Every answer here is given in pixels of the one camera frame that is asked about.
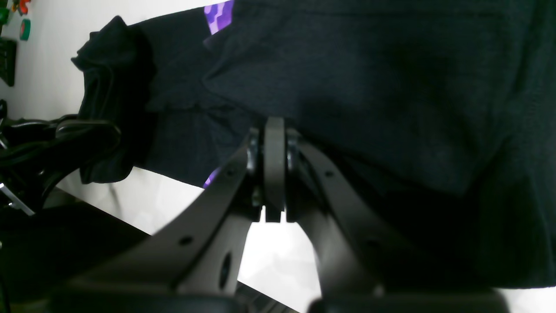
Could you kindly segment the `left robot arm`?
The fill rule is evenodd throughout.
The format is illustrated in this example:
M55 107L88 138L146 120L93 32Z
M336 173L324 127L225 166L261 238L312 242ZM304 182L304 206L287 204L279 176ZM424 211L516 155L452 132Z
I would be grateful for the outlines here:
M66 176L108 155L120 143L120 130L109 121L8 117L1 101L1 210L33 216Z

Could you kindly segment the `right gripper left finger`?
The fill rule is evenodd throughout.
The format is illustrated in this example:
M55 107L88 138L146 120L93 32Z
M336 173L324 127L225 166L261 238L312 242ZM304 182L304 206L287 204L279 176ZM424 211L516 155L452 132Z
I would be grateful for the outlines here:
M264 135L252 129L201 194L137 246L70 283L70 300L233 300Z

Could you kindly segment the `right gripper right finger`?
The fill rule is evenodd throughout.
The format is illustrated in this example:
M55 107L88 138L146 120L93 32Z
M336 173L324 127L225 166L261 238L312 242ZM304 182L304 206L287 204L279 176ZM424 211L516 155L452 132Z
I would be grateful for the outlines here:
M384 222L337 166L282 118L265 125L267 220L285 211L308 236L323 297L421 293L433 262Z

